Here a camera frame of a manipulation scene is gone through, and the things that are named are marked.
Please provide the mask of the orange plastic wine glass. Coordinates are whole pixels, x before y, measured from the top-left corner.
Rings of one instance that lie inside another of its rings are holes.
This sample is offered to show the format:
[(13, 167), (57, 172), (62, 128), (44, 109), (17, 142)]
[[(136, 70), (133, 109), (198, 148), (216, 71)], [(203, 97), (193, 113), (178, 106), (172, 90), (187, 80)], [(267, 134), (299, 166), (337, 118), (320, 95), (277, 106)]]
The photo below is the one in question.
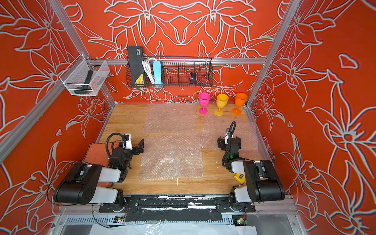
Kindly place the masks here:
[(248, 95), (245, 94), (245, 93), (237, 93), (236, 94), (236, 97), (235, 97), (235, 100), (234, 100), (236, 108), (232, 109), (233, 115), (238, 116), (238, 115), (241, 114), (240, 107), (242, 107), (246, 103), (247, 99), (248, 99)]

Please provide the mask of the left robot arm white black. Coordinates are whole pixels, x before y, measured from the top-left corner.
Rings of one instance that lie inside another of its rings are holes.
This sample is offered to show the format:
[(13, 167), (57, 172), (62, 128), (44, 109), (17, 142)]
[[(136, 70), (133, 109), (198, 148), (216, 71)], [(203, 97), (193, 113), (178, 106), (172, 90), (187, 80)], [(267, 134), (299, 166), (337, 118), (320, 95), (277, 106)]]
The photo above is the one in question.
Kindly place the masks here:
[(144, 139), (135, 147), (129, 142), (125, 139), (125, 144), (112, 150), (108, 166), (74, 164), (55, 190), (53, 200), (69, 205), (103, 204), (115, 211), (122, 210), (125, 207), (122, 190), (102, 187), (99, 183), (122, 183), (125, 180), (133, 157), (145, 151)]

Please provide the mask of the yellow plastic wine glass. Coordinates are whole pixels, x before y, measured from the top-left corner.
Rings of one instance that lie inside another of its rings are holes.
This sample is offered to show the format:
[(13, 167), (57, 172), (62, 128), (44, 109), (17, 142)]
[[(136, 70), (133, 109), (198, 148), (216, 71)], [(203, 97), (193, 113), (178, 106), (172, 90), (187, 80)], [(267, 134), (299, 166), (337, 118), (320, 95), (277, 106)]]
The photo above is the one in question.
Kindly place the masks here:
[(223, 108), (227, 105), (229, 97), (226, 94), (220, 94), (217, 96), (216, 105), (217, 109), (214, 111), (216, 116), (223, 115)]

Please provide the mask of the bubble wrap sheet clear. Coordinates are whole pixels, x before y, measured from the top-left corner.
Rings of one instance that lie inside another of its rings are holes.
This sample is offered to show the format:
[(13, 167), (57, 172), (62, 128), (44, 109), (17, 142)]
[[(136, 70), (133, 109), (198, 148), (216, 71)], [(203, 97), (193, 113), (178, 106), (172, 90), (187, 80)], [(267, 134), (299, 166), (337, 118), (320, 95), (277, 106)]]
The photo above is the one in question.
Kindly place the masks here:
[(220, 150), (217, 139), (226, 135), (226, 130), (233, 121), (237, 123), (233, 136), (241, 138), (240, 155), (247, 156), (258, 152), (257, 126), (254, 122), (219, 116), (204, 117), (204, 127), (200, 134), (202, 147)]

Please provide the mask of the pink plastic wine glass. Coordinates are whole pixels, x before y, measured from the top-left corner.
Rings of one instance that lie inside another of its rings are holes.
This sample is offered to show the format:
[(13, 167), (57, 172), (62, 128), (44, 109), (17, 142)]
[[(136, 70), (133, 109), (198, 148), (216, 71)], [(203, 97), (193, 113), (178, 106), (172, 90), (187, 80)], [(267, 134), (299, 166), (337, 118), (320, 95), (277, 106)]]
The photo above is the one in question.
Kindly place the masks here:
[(210, 94), (206, 92), (202, 92), (199, 95), (199, 103), (201, 105), (201, 108), (199, 109), (199, 113), (201, 115), (206, 115), (208, 113), (208, 110), (206, 109), (207, 105), (210, 102)]

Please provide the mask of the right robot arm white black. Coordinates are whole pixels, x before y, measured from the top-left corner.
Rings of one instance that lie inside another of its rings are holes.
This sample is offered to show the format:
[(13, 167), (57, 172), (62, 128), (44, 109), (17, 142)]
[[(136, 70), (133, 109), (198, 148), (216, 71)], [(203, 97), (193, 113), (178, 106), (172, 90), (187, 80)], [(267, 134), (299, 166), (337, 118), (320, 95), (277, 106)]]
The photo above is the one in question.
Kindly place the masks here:
[(224, 151), (222, 166), (243, 175), (245, 182), (230, 192), (231, 204), (282, 201), (286, 193), (270, 160), (247, 160), (240, 157), (241, 138), (219, 137), (217, 146)]

